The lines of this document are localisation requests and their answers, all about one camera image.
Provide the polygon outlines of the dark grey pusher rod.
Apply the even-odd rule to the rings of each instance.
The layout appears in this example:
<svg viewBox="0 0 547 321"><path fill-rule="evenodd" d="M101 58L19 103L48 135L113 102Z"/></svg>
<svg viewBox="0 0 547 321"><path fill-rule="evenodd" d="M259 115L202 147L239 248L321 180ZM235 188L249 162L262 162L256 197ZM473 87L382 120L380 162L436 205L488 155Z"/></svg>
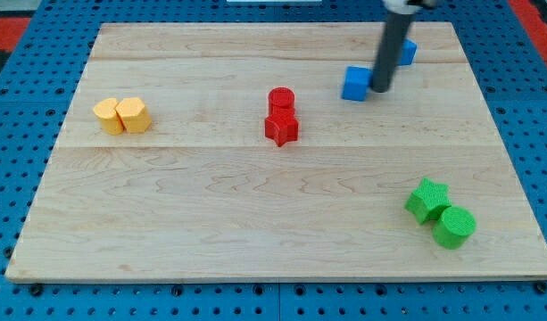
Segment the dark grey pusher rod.
<svg viewBox="0 0 547 321"><path fill-rule="evenodd" d="M387 12L384 31L377 50L373 67L371 89L376 93L389 90L398 62L401 59L402 47L414 14Z"/></svg>

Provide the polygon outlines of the white rod mount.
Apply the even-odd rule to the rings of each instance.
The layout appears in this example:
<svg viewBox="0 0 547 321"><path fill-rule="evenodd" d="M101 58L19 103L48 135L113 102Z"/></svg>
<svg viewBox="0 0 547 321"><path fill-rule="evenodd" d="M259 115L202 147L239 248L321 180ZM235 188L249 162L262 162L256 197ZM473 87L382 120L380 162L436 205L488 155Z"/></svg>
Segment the white rod mount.
<svg viewBox="0 0 547 321"><path fill-rule="evenodd" d="M397 14L415 14L420 9L434 9L438 0L383 0L384 7Z"/></svg>

